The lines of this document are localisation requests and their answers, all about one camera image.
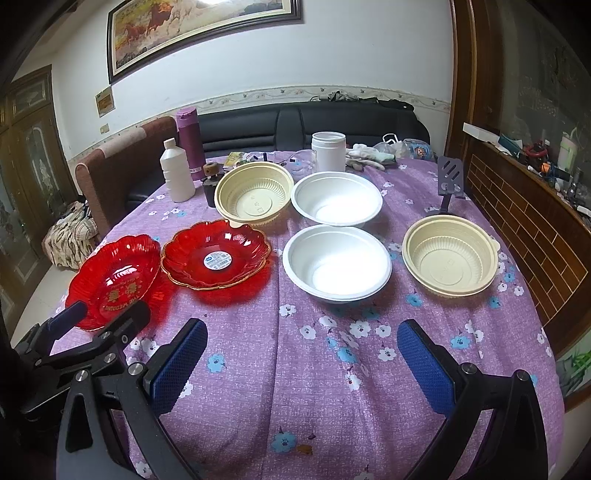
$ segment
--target beige bowl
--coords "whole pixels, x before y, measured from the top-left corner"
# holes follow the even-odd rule
[[[492,283],[499,249],[496,240],[469,220],[436,215],[408,229],[402,258],[413,277],[432,292],[466,297]]]
[[[294,180],[280,165],[252,162],[235,168],[217,185],[217,211],[235,223],[262,225],[290,203]]]

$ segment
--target clear plastic bottle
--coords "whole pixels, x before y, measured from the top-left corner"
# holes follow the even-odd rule
[[[164,153],[160,157],[160,165],[164,172],[168,194],[175,203],[186,202],[195,195],[195,185],[189,171],[187,153],[177,147],[174,138],[165,140],[164,148]]]

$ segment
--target floor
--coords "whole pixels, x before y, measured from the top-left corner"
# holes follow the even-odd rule
[[[50,317],[61,296],[67,291],[76,272],[51,267],[38,285],[22,313],[21,320],[12,336],[14,346],[29,328]],[[564,417],[562,450],[550,480],[560,480],[569,470],[591,437],[591,399],[568,412]]]

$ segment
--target tablecloth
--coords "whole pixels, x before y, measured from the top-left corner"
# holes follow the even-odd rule
[[[361,175],[384,197],[380,214],[364,229],[388,248],[393,266],[388,284],[374,298],[331,306],[289,280],[282,249],[313,224],[290,206],[261,228],[274,250],[269,266],[250,283],[208,293],[178,288],[166,318],[131,342],[128,362],[145,362],[190,317],[207,324],[206,352],[173,411],[161,416],[170,436],[212,479],[401,479],[443,421],[396,346],[399,323],[413,318],[457,362],[473,362],[486,374],[511,375],[518,368],[531,374],[553,465],[563,428],[553,353],[502,239],[469,199],[452,199],[451,212],[501,243],[498,271],[483,293],[459,300],[434,296],[405,268],[401,243],[408,227],[441,203],[436,165],[408,160],[384,173],[366,168]],[[141,233],[164,244],[183,228],[217,218],[202,188],[189,201],[174,204],[163,186],[103,244]],[[75,329],[54,352],[89,338]],[[482,414],[454,476],[469,467],[487,421]],[[149,478],[150,467],[133,440],[131,458]]]

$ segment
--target red plate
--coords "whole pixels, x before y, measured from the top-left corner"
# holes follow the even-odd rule
[[[252,277],[270,253],[265,234],[249,225],[232,228],[224,219],[200,222],[164,245],[162,270],[177,285],[215,290]]]
[[[78,300],[88,314],[77,326],[96,330],[141,299],[160,269],[160,244],[148,235],[125,236],[88,258],[72,279],[66,308]]]

